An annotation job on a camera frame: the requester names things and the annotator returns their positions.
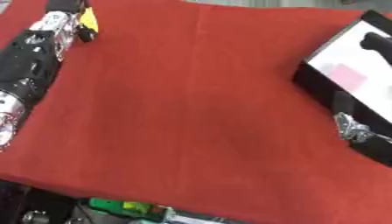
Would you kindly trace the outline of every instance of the gray floor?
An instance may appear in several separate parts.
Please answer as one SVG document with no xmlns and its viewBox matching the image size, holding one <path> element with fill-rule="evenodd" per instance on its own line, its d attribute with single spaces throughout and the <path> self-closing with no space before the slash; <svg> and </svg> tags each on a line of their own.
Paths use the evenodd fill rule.
<svg viewBox="0 0 392 224">
<path fill-rule="evenodd" d="M 5 10 L 5 8 L 7 8 L 7 6 L 9 5 L 11 0 L 0 0 L 0 14 L 3 13 L 3 11 Z"/>
<path fill-rule="evenodd" d="M 392 11 L 391 0 L 352 0 L 356 3 L 342 4 L 340 0 L 186 0 L 202 4 L 222 4 L 248 7 L 320 7 L 335 9 L 375 9 Z"/>
</svg>

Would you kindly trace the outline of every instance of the red cloth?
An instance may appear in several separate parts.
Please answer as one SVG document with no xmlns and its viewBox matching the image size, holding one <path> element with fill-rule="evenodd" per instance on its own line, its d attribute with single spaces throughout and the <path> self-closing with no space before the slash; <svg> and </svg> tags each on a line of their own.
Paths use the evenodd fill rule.
<svg viewBox="0 0 392 224">
<path fill-rule="evenodd" d="M 291 83 L 357 11 L 95 0 L 75 43 L 0 155 L 0 177 L 257 223 L 390 223 L 392 171 L 350 150 Z M 4 45 L 43 13 L 16 0 Z"/>
</svg>

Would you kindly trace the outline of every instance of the cable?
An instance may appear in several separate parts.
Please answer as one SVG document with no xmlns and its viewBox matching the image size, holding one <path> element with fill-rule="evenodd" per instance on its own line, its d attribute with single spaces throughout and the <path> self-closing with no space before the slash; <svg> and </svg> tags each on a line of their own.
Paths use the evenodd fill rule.
<svg viewBox="0 0 392 224">
<path fill-rule="evenodd" d="M 88 212 L 86 212 L 86 210 L 83 208 L 83 206 L 81 205 L 80 202 L 76 203 L 76 206 L 79 208 L 79 210 L 83 213 L 83 215 L 88 219 L 88 222 L 90 222 L 90 224 L 95 224 L 93 222 L 93 218 L 91 218 L 91 215 L 88 214 Z"/>
</svg>

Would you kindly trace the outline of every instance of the yellow part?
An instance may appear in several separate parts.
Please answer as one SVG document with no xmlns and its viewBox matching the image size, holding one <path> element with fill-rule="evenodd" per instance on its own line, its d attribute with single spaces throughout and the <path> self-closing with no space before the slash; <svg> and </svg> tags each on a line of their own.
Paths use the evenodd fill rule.
<svg viewBox="0 0 392 224">
<path fill-rule="evenodd" d="M 93 8 L 86 8 L 83 15 L 80 17 L 81 24 L 85 25 L 87 28 L 92 29 L 95 32 L 98 32 L 98 22 L 96 21 Z"/>
<path fill-rule="evenodd" d="M 122 207 L 125 209 L 131 209 L 131 208 L 135 208 L 136 206 L 134 202 L 124 201 Z"/>
</svg>

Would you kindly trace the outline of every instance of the open box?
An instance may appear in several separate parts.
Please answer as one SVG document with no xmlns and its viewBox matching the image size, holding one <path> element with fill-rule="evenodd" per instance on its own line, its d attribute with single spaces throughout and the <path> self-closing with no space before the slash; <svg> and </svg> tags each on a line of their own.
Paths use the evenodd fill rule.
<svg viewBox="0 0 392 224">
<path fill-rule="evenodd" d="M 294 81 L 333 111 L 335 119 L 336 94 L 350 95 L 354 107 L 349 116 L 372 133 L 392 137 L 391 37 L 392 21 L 370 10 L 306 58 Z M 392 165 L 391 141 L 368 137 L 350 143 L 357 151 Z"/>
</svg>

